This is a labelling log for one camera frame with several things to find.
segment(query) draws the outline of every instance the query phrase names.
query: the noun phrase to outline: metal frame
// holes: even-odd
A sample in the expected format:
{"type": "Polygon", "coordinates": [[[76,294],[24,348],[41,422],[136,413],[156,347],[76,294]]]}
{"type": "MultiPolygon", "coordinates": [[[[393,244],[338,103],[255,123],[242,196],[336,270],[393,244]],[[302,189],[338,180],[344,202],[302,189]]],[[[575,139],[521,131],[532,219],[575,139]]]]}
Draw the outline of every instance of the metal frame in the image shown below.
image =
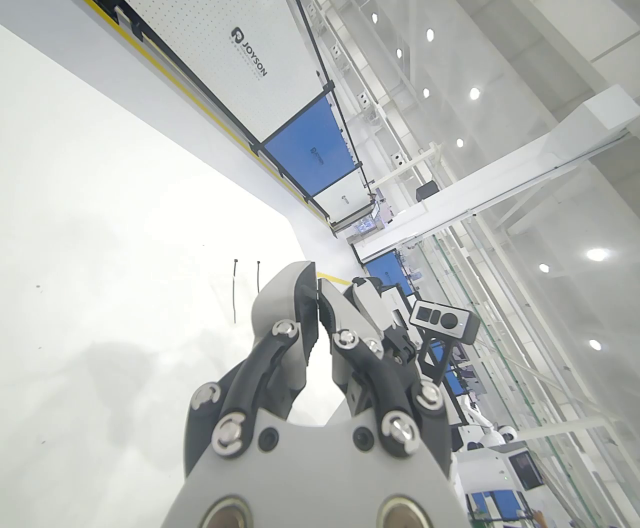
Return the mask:
{"type": "MultiPolygon", "coordinates": [[[[166,42],[164,42],[164,40],[142,19],[140,15],[138,15],[136,10],[133,9],[127,3],[126,0],[93,0],[93,2],[105,13],[107,13],[107,15],[110,18],[112,18],[117,24],[119,24],[120,21],[118,19],[118,12],[116,8],[119,8],[122,11],[122,14],[129,19],[129,23],[131,24],[131,31],[136,36],[136,38],[138,38],[141,42],[143,42],[143,39],[146,37],[150,42],[152,42],[175,65],[175,67],[178,70],[180,70],[202,92],[203,96],[206,99],[209,99],[218,109],[220,109],[220,111],[225,115],[225,117],[227,117],[231,121],[231,123],[233,123],[233,125],[245,136],[251,150],[255,154],[258,154],[258,152],[261,152],[262,155],[266,159],[268,159],[275,168],[278,169],[280,176],[285,177],[287,180],[289,180],[293,184],[293,186],[302,194],[303,198],[307,203],[309,202],[312,203],[313,206],[316,207],[318,211],[322,213],[325,219],[328,219],[330,217],[329,214],[325,211],[325,209],[314,199],[317,193],[315,195],[310,195],[310,193],[307,192],[305,188],[285,169],[282,163],[280,163],[268,151],[268,149],[265,148],[265,144],[269,140],[273,139],[280,132],[282,132],[288,125],[290,125],[293,121],[295,121],[295,119],[300,117],[300,115],[304,114],[304,112],[306,112],[311,106],[313,106],[316,102],[322,99],[322,97],[326,97],[327,95],[331,94],[335,101],[336,108],[338,109],[338,112],[340,114],[340,119],[342,120],[342,125],[344,127],[344,130],[346,131],[347,136],[349,138],[351,149],[357,161],[356,165],[350,172],[340,176],[340,178],[338,178],[336,181],[340,181],[342,178],[344,178],[354,170],[362,169],[362,162],[360,161],[360,158],[356,151],[353,140],[351,139],[351,133],[349,132],[346,121],[344,119],[344,115],[342,114],[342,110],[340,108],[340,104],[334,92],[335,84],[331,79],[328,78],[326,68],[324,67],[322,58],[320,57],[320,53],[318,51],[316,41],[314,40],[313,35],[311,33],[310,26],[308,24],[308,20],[303,11],[300,0],[297,0],[298,8],[300,9],[301,16],[303,17],[303,21],[309,33],[309,37],[311,38],[312,44],[314,46],[314,50],[316,51],[321,69],[326,79],[326,84],[323,86],[323,90],[321,93],[318,94],[318,96],[314,97],[314,99],[312,99],[303,108],[301,108],[294,116],[292,116],[284,124],[282,124],[275,132],[270,134],[269,137],[264,141],[259,141],[251,133],[251,131],[246,126],[244,126],[244,124],[233,114],[233,112],[231,112],[231,110],[229,110],[229,108],[227,108],[226,105],[224,105],[224,103],[222,103],[222,101],[220,101],[215,96],[215,94],[213,94],[213,92],[207,87],[207,85],[204,82],[202,82],[202,80],[180,59],[180,57],[166,44],[166,42]]],[[[362,174],[365,179],[364,186],[369,190],[369,193],[371,193],[371,189],[369,188],[369,183],[366,181],[366,176],[364,175],[364,171],[362,171],[362,174]]],[[[334,233],[334,235],[335,235],[334,226],[346,220],[347,218],[349,218],[349,216],[351,215],[341,218],[336,222],[330,223],[330,228],[334,233]]]]}
{"type": "Polygon", "coordinates": [[[367,216],[368,214],[370,214],[370,212],[366,212],[365,210],[368,207],[372,207],[374,204],[376,203],[375,200],[371,200],[367,205],[365,205],[364,207],[359,208],[357,211],[352,212],[351,214],[348,214],[347,216],[345,216],[344,218],[342,218],[341,220],[337,221],[337,222],[332,222],[331,225],[331,229],[333,230],[334,233],[339,233],[340,231],[344,231],[345,229],[347,229],[350,225],[352,225],[354,222],[357,222],[358,220],[360,220],[361,218],[364,218],[365,216],[367,216]],[[345,220],[348,220],[350,217],[356,215],[356,214],[360,214],[359,216],[357,216],[356,218],[353,219],[353,221],[351,221],[350,223],[348,223],[347,225],[341,226],[341,227],[337,227],[340,223],[344,222],[345,220]]]}

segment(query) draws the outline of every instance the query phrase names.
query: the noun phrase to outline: white beam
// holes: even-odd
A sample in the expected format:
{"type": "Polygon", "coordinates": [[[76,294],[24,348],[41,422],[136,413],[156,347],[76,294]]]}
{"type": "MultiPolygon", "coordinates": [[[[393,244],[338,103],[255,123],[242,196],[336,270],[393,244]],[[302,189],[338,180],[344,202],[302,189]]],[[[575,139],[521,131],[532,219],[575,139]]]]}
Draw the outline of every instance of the white beam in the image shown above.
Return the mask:
{"type": "Polygon", "coordinates": [[[420,61],[420,50],[418,46],[418,0],[409,0],[409,80],[412,85],[416,85],[415,73],[420,61]]]}
{"type": "Polygon", "coordinates": [[[518,441],[532,440],[534,438],[544,438],[545,436],[561,435],[562,433],[573,433],[582,429],[592,429],[595,427],[606,427],[607,421],[601,416],[580,418],[569,420],[558,424],[549,424],[531,429],[521,429],[518,431],[518,441]]]}
{"type": "Polygon", "coordinates": [[[409,208],[394,224],[355,244],[363,262],[419,234],[433,234],[534,185],[576,168],[620,141],[640,116],[619,86],[583,102],[548,134],[409,208]]]}
{"type": "Polygon", "coordinates": [[[390,172],[386,176],[382,176],[382,178],[380,178],[379,180],[376,180],[373,183],[372,187],[379,187],[384,182],[400,176],[400,174],[407,172],[409,169],[412,169],[414,166],[418,165],[421,161],[424,161],[425,159],[427,159],[434,152],[435,152],[434,149],[430,148],[429,150],[423,152],[422,154],[417,155],[411,161],[408,161],[407,163],[402,165],[402,167],[397,168],[393,172],[390,172]]]}

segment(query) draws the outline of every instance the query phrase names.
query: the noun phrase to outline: display screen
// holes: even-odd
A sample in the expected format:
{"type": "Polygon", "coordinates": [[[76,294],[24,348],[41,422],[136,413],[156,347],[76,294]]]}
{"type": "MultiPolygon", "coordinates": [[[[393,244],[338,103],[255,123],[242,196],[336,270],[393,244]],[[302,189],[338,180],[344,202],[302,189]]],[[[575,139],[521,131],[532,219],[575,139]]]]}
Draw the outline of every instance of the display screen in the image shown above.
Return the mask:
{"type": "Polygon", "coordinates": [[[532,490],[538,486],[543,486],[545,483],[542,480],[542,476],[533,462],[529,451],[523,451],[509,457],[509,462],[513,466],[516,475],[522,483],[522,487],[525,491],[532,490]]]}

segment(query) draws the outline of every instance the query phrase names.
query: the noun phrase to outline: yellow stripe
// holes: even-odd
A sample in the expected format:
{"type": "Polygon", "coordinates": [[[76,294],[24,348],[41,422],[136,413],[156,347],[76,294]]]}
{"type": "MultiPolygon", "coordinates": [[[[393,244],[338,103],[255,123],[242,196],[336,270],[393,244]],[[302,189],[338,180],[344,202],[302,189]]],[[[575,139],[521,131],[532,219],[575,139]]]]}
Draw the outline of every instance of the yellow stripe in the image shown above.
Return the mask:
{"type": "MultiPolygon", "coordinates": [[[[249,145],[247,145],[247,143],[245,141],[243,141],[241,138],[239,138],[234,132],[233,130],[231,130],[228,126],[226,126],[220,119],[218,119],[218,117],[211,111],[209,110],[209,108],[207,108],[207,106],[205,104],[203,104],[202,102],[200,102],[200,100],[195,97],[178,79],[175,78],[175,76],[172,75],[171,72],[169,72],[155,57],[153,57],[153,55],[151,55],[146,49],[144,49],[142,47],[142,45],[140,44],[140,41],[138,41],[136,38],[134,38],[133,36],[129,35],[126,31],[124,31],[118,24],[116,24],[113,20],[111,20],[111,18],[104,12],[102,11],[102,9],[100,9],[93,0],[84,0],[85,3],[91,8],[93,9],[96,13],[98,13],[102,19],[107,22],[107,24],[109,24],[115,31],[118,32],[118,34],[120,34],[120,36],[122,38],[124,38],[129,44],[131,44],[142,56],[144,56],[145,59],[147,59],[151,64],[153,64],[153,66],[155,66],[158,71],[160,71],[160,73],[162,73],[162,75],[164,75],[167,79],[169,79],[169,81],[171,81],[184,95],[186,95],[189,99],[191,99],[191,101],[198,106],[198,108],[200,108],[205,114],[207,114],[215,123],[216,125],[218,125],[221,129],[223,129],[226,134],[231,137],[231,139],[233,139],[238,145],[240,145],[240,147],[242,147],[248,154],[250,154],[251,156],[253,156],[256,160],[258,160],[258,162],[267,170],[269,171],[270,174],[272,174],[272,176],[274,176],[274,178],[281,183],[282,185],[284,185],[289,192],[291,192],[291,194],[293,194],[298,200],[300,200],[300,202],[302,202],[303,204],[305,204],[305,206],[307,207],[307,209],[309,209],[312,213],[314,213],[318,218],[320,218],[320,220],[323,221],[324,224],[327,225],[328,227],[328,223],[326,221],[326,218],[324,218],[324,216],[317,210],[315,210],[313,207],[311,207],[308,203],[306,203],[305,199],[298,193],[298,191],[292,186],[290,185],[287,181],[283,180],[279,174],[277,174],[271,167],[269,167],[269,165],[267,165],[264,160],[262,158],[260,158],[259,156],[257,156],[249,147],[249,145]]],[[[165,59],[169,62],[171,62],[169,60],[168,57],[166,57],[166,55],[164,55],[164,53],[162,53],[162,55],[165,57],[165,59]]]]}
{"type": "Polygon", "coordinates": [[[350,280],[345,280],[343,278],[337,278],[334,277],[333,275],[327,275],[326,273],[320,273],[319,271],[316,273],[316,275],[320,278],[325,278],[327,280],[330,280],[331,282],[335,282],[338,284],[345,284],[345,285],[349,285],[351,284],[350,280]]]}

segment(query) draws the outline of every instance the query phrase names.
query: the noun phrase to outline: security camera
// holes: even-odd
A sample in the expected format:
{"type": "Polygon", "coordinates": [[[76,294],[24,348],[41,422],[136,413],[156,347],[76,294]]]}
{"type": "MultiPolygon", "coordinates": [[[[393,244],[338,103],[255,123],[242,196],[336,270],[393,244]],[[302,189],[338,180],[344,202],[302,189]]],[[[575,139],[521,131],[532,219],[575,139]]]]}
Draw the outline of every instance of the security camera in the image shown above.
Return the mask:
{"type": "Polygon", "coordinates": [[[436,339],[452,337],[466,345],[474,343],[480,327],[480,318],[473,312],[430,301],[416,301],[409,322],[436,339]]]}

